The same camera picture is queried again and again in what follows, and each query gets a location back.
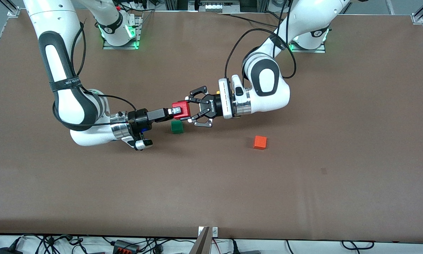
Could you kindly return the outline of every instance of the orange block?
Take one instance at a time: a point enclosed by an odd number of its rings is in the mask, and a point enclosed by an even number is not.
[[[266,137],[255,136],[254,138],[254,149],[264,150],[266,148]]]

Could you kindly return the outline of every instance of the black strap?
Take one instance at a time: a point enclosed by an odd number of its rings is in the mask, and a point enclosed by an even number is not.
[[[123,17],[122,14],[120,12],[119,13],[119,17],[118,19],[113,23],[113,24],[109,24],[107,26],[100,24],[99,22],[97,22],[97,24],[99,25],[99,27],[107,34],[114,34],[116,29],[118,29],[123,21]]]
[[[78,76],[68,78],[68,79],[63,79],[57,82],[50,82],[49,84],[50,84],[50,89],[52,89],[52,92],[54,93],[59,90],[83,87]]]
[[[285,50],[287,48],[287,45],[276,35],[270,35],[269,39],[274,43],[274,46],[280,48],[281,50]]]
[[[325,28],[318,29],[318,30],[315,30],[315,31],[311,31],[310,33],[312,34],[312,37],[314,37],[314,38],[320,37],[321,35],[324,34],[324,32],[326,32],[326,30],[329,28],[329,26],[326,26]]]

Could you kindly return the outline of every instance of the cube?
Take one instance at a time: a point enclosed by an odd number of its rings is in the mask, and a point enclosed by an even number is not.
[[[183,123],[181,120],[172,120],[171,121],[171,131],[173,134],[181,134],[184,132]]]
[[[174,102],[172,104],[172,107],[173,108],[180,107],[180,109],[182,109],[182,113],[179,113],[179,114],[175,114],[174,115],[174,118],[175,119],[179,120],[179,119],[182,119],[184,117],[190,117],[190,114],[191,113],[189,111],[189,104],[188,104],[188,102],[186,100]]]
[[[254,149],[264,150],[266,148],[266,137],[255,136],[254,138]]]

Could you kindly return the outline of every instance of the metal bracket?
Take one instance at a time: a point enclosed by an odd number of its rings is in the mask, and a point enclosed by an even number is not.
[[[20,14],[20,7],[15,5],[11,0],[0,0],[3,6],[8,9],[7,16],[10,18],[17,18]]]
[[[412,13],[410,18],[412,19],[412,23],[414,25],[422,25],[423,24],[423,19],[416,20],[415,13]]]
[[[204,227],[199,227],[199,230],[197,232],[197,235],[200,235]],[[212,237],[217,238],[218,237],[218,227],[211,228]]]
[[[304,49],[297,45],[296,42],[291,43],[291,50],[292,52],[301,52],[301,53],[326,53],[326,47],[324,46],[324,43],[321,43],[321,45],[316,49]]]
[[[414,25],[423,24],[423,5],[415,13],[412,13],[412,23]]]
[[[7,16],[10,17],[10,18],[17,18],[20,15],[20,10],[21,10],[20,7],[17,6],[16,11],[15,12],[8,11]]]
[[[189,251],[189,254],[210,254],[215,232],[216,236],[218,236],[218,227],[199,227],[199,236],[192,246],[191,251]]]

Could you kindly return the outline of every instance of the black cable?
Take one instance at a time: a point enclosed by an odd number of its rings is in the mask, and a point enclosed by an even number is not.
[[[144,246],[144,248],[142,248],[142,249],[139,249],[139,252],[145,251],[148,247],[149,247],[149,249],[151,249],[150,246],[151,246],[151,244],[153,244],[155,242],[155,238],[153,239],[152,242],[150,242],[150,240],[151,240],[150,238],[146,238],[146,246]]]
[[[190,243],[196,243],[196,242],[194,242],[194,241],[190,241],[190,240],[177,240],[177,239],[171,239],[171,240],[173,240],[173,241],[176,241],[176,242],[190,242]]]
[[[290,13],[291,13],[291,10],[292,10],[292,4],[293,4],[293,1],[294,0],[291,0],[289,3],[288,3],[288,13],[287,13],[287,21],[286,21],[286,24],[285,24],[285,29],[286,29],[286,32],[285,32],[285,39],[286,40],[288,40],[288,22],[289,22],[289,20],[290,20]],[[284,77],[284,76],[282,76],[284,79],[290,79],[290,78],[292,78],[295,74],[296,74],[296,58],[295,58],[295,56],[293,55],[293,52],[292,52],[292,49],[290,48],[290,47],[287,47],[287,50],[289,51],[289,53],[290,53],[290,55],[292,56],[292,60],[293,60],[293,73],[290,75],[290,76],[288,76],[288,77]]]
[[[14,240],[14,242],[8,247],[8,250],[11,252],[14,252],[17,248],[17,244],[19,243],[21,236],[19,236],[17,239]]]
[[[72,254],[74,253],[74,251],[75,251],[75,249],[76,249],[77,247],[80,247],[80,246],[79,246],[79,245],[75,245],[75,246],[73,246],[73,248],[72,248]]]
[[[39,235],[35,235],[35,234],[23,234],[23,236],[34,236],[38,238],[39,240],[42,240],[42,237],[39,237]]]
[[[39,248],[41,247],[41,245],[42,245],[42,243],[44,242],[44,240],[45,240],[45,237],[43,237],[42,239],[41,239],[41,241],[39,242],[39,245],[38,245],[38,248],[36,249],[36,251],[35,251],[35,254],[39,254]]]
[[[240,254],[239,249],[238,249],[238,245],[237,242],[235,241],[235,239],[231,239],[232,243],[234,244],[234,252],[233,254]]]
[[[291,254],[294,254],[293,251],[292,251],[292,248],[290,247],[290,243],[288,242],[288,240],[286,240],[286,241],[287,241],[288,250],[290,251]]]
[[[156,248],[156,246],[157,246],[157,240],[154,240],[154,242],[155,242],[155,246],[152,248],[152,252],[153,252],[153,254],[156,254],[156,253],[155,253],[155,248]]]
[[[281,14],[279,15],[279,21],[278,21],[278,24],[277,24],[277,32],[276,32],[277,38],[279,38],[279,30],[281,30],[281,23],[282,23],[281,17],[282,17],[282,14],[284,13],[284,8],[285,8],[286,3],[287,3],[287,0],[284,0],[284,3],[282,4],[282,8],[281,8]],[[273,48],[272,48],[272,57],[273,58],[274,58],[275,51],[276,51],[276,45],[274,45]]]
[[[88,252],[86,251],[86,248],[81,244],[81,242],[78,243],[78,246],[80,246],[81,250],[85,253],[88,254]]]
[[[282,76],[282,78],[291,79],[296,74],[296,58],[295,58],[295,55],[293,54],[292,49],[290,47],[287,47],[287,50],[290,53],[290,56],[292,57],[292,60],[293,60],[293,73],[288,77]]]
[[[272,12],[270,10],[266,10],[263,13],[269,13],[269,14],[273,15],[276,19],[281,19],[279,16],[277,16],[276,13],[274,13],[274,12]]]
[[[50,250],[52,250],[51,254],[61,254],[60,251],[55,247],[55,243],[57,241],[61,240],[61,239],[67,239],[68,240],[68,235],[61,235],[60,237],[58,237],[56,239],[53,238],[52,236],[50,236],[49,238],[44,237],[41,241],[44,244],[44,248],[45,248],[44,254],[45,253],[50,254]],[[41,246],[41,243],[39,244],[38,249],[36,250],[35,254],[38,253],[40,246]]]
[[[86,88],[81,87],[81,89],[83,89],[83,91],[85,93],[92,95],[92,92],[86,90]],[[118,96],[114,96],[114,95],[100,95],[98,93],[96,93],[96,95],[99,96],[99,97],[110,97],[110,98],[115,98],[115,99],[119,99],[119,100],[125,101],[126,103],[128,103],[133,108],[134,111],[136,111],[136,107],[130,101],[128,101],[128,100],[126,100],[124,98],[121,98],[121,97],[118,97]]]
[[[230,61],[230,59],[231,59],[231,57],[232,57],[232,54],[234,53],[234,51],[235,51],[235,48],[237,48],[237,46],[238,46],[238,44],[240,43],[240,41],[244,38],[244,36],[246,36],[247,34],[249,34],[250,32],[254,32],[254,31],[263,31],[263,32],[267,32],[267,33],[269,33],[269,34],[271,34],[271,35],[274,35],[274,36],[276,36],[281,42],[282,42],[282,44],[283,45],[285,45],[286,47],[288,47],[288,45],[287,45],[287,43],[285,43],[285,41],[279,36],[279,35],[277,35],[277,34],[275,34],[273,31],[270,31],[270,30],[266,30],[266,29],[263,29],[263,28],[254,28],[254,29],[250,29],[250,30],[247,30],[238,40],[237,40],[237,42],[235,43],[235,45],[234,45],[234,47],[232,48],[232,51],[231,51],[231,53],[229,54],[229,57],[227,58],[227,61],[226,61],[226,67],[224,68],[224,78],[227,78],[227,66],[229,65],[229,61]]]
[[[346,245],[345,245],[345,241],[342,241],[342,246],[343,246],[345,249],[348,249],[348,250],[355,250],[355,251],[357,251],[357,254],[360,254],[360,251],[361,251],[361,250],[368,250],[368,249],[371,249],[371,248],[373,248],[373,247],[374,247],[374,242],[371,242],[371,245],[370,245],[370,246],[368,246],[368,247],[357,247],[357,245],[355,245],[355,243],[354,243],[353,241],[347,241],[347,242],[350,242],[350,243],[352,244],[352,246],[354,246],[354,248],[350,248],[350,247],[346,246]]]
[[[81,30],[81,35],[83,35],[83,56],[81,57],[80,69],[78,69],[78,72],[76,73],[77,76],[80,75],[80,73],[83,69],[83,65],[85,64],[85,58],[86,58],[86,35],[85,35],[84,29]]]
[[[82,22],[80,22],[80,29],[78,30],[78,32],[76,33],[74,40],[72,42],[72,47],[71,47],[71,65],[72,65],[72,71],[73,74],[75,75],[79,75],[81,70],[83,69],[83,64],[85,63],[85,58],[86,58],[86,36],[85,36],[85,31],[84,31],[84,24]],[[75,49],[75,42],[78,39],[78,37],[80,36],[80,34],[83,35],[83,58],[81,60],[81,65],[80,65],[80,69],[78,70],[77,73],[75,73],[75,68],[73,66],[73,52]]]
[[[162,246],[164,243],[171,241],[172,239],[168,239],[166,241],[163,241],[162,243],[156,244],[153,248],[150,248],[149,250],[146,250],[145,252],[141,253],[141,254],[146,254],[146,253],[150,253],[155,247],[157,246]]]
[[[107,243],[111,244],[111,241],[108,241],[105,236],[102,236],[102,239],[105,240]]]
[[[126,6],[126,5],[123,5],[122,3],[117,2],[117,1],[115,1],[115,0],[113,0],[113,2],[115,2],[115,4],[117,4],[117,5],[121,5],[125,11],[128,11],[128,10],[135,10],[135,11],[141,11],[141,12],[144,12],[144,11],[151,11],[151,10],[155,10],[155,9],[136,10],[136,9],[134,9],[134,8],[132,8],[132,7],[128,7],[128,6]]]
[[[254,23],[257,23],[257,24],[262,24],[262,25],[269,26],[269,27],[276,27],[275,25],[271,25],[271,24],[263,23],[263,22],[256,21],[256,20],[253,20],[253,19],[247,19],[247,18],[240,17],[240,16],[233,16],[232,14],[225,14],[225,15],[226,15],[226,16],[231,16],[231,17],[234,17],[234,18],[244,19],[244,20],[247,20],[247,21],[249,21],[249,22],[254,22]]]

